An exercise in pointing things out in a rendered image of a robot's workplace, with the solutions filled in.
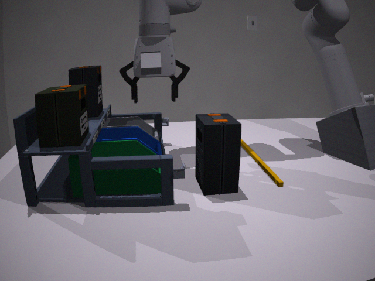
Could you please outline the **green open bin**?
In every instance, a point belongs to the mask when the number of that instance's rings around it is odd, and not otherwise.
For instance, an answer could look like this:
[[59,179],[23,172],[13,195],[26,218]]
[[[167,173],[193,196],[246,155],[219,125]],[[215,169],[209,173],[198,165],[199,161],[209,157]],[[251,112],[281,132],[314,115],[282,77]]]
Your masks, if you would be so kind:
[[[137,140],[95,142],[92,157],[157,155]],[[79,155],[68,158],[73,197],[83,197]],[[159,170],[159,171],[158,171]],[[98,194],[161,193],[161,174],[158,169],[93,170]]]

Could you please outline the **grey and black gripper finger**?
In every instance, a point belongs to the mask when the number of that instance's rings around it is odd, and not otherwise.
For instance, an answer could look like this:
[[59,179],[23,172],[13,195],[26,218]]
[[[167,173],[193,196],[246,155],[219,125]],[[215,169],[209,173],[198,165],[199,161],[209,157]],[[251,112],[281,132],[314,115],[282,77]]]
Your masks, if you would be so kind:
[[175,102],[175,98],[178,98],[178,85],[186,77],[187,73],[190,70],[190,67],[184,65],[183,63],[175,60],[176,66],[182,68],[181,74],[176,78],[174,75],[169,78],[172,82],[172,101]]
[[131,98],[134,100],[134,103],[138,102],[138,92],[137,92],[137,81],[140,79],[134,77],[133,80],[127,75],[126,71],[133,67],[134,61],[127,64],[125,67],[119,70],[123,79],[131,86]]

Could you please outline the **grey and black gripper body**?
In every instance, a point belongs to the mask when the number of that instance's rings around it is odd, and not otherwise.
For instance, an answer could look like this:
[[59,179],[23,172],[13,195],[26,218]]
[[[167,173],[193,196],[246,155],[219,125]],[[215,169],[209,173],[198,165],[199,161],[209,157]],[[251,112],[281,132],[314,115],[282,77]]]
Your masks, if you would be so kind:
[[[161,52],[161,74],[141,75],[141,52]],[[138,78],[170,77],[175,74],[175,48],[170,35],[139,36],[134,46],[134,76]]]

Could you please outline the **yellow bar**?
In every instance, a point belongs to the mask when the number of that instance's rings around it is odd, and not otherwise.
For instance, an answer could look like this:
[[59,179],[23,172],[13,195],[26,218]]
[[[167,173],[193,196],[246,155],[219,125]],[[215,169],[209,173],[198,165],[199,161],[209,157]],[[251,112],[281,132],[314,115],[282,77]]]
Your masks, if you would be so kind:
[[269,175],[278,187],[283,187],[284,182],[262,161],[262,159],[241,139],[241,146],[258,163],[258,165]]

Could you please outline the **blue open bin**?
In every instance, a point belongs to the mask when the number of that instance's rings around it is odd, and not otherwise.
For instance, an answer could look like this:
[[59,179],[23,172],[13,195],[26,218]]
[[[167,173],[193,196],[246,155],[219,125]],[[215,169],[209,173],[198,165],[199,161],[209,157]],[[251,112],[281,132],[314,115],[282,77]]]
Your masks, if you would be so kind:
[[143,144],[157,155],[162,155],[161,143],[138,126],[122,128],[102,128],[100,134],[96,139],[96,142],[134,140],[137,140],[139,143]]

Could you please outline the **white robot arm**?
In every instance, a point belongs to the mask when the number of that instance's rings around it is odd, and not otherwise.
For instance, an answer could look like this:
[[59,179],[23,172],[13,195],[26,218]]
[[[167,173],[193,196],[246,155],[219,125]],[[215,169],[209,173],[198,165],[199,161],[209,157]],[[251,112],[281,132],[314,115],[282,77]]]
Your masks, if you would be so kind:
[[[291,0],[300,11],[310,11],[302,30],[317,59],[330,104],[332,116],[355,106],[369,105],[374,95],[359,91],[346,50],[335,34],[344,27],[350,12],[345,0]],[[139,36],[169,35],[170,15],[189,13],[202,0],[139,0]],[[161,74],[161,52],[141,52],[141,75]],[[366,102],[366,103],[364,103]]]

